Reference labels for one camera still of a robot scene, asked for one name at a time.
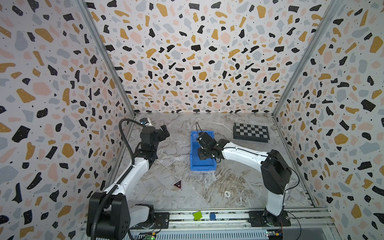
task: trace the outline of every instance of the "green sticky note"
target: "green sticky note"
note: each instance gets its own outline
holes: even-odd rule
[[[200,218],[202,218],[203,215],[201,214],[201,211],[198,211],[198,212],[195,212],[195,213],[193,214],[193,217],[194,217],[194,220],[197,221],[197,220],[199,220]]]

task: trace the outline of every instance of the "terrazzo wallpaper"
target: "terrazzo wallpaper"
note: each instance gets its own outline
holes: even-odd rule
[[[330,0],[86,0],[136,112],[271,112]]]
[[[384,239],[384,2],[344,1],[277,116],[342,239]]]
[[[76,239],[125,106],[71,1],[0,1],[0,20],[0,239]]]

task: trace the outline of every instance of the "gray marble surface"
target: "gray marble surface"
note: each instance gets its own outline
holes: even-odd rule
[[[262,174],[247,165],[222,160],[216,171],[196,172],[190,170],[190,132],[195,131],[198,122],[203,131],[214,131],[215,139],[228,139],[235,144],[258,151],[275,149],[281,153],[288,165],[292,162],[284,148],[270,114],[171,114],[141,113],[136,119],[147,117],[156,128],[165,124],[170,137],[160,142],[157,151],[159,159],[143,175],[129,196],[129,206],[138,203],[153,204],[156,209],[200,209],[200,208],[241,208],[266,206],[267,189],[263,185]],[[233,124],[248,123],[268,126],[268,143],[233,139]],[[139,143],[139,127],[135,126],[129,139],[134,149]],[[130,164],[128,150],[118,170],[118,176]],[[182,180],[182,190],[172,186]],[[289,186],[298,181],[292,173]],[[231,193],[230,198],[224,192]],[[308,195],[299,184],[289,190],[285,204],[289,207],[310,206]]]

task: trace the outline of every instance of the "blue tray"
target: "blue tray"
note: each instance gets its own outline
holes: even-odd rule
[[[215,138],[214,131],[205,131],[209,136]],[[216,170],[216,161],[213,158],[208,158],[206,160],[200,160],[197,149],[200,147],[199,143],[196,141],[197,132],[191,132],[191,171],[215,171]]]

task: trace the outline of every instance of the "black and white checkered board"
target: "black and white checkered board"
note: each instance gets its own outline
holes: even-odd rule
[[[268,127],[252,124],[235,123],[235,125],[233,126],[233,138],[257,142],[268,142]]]

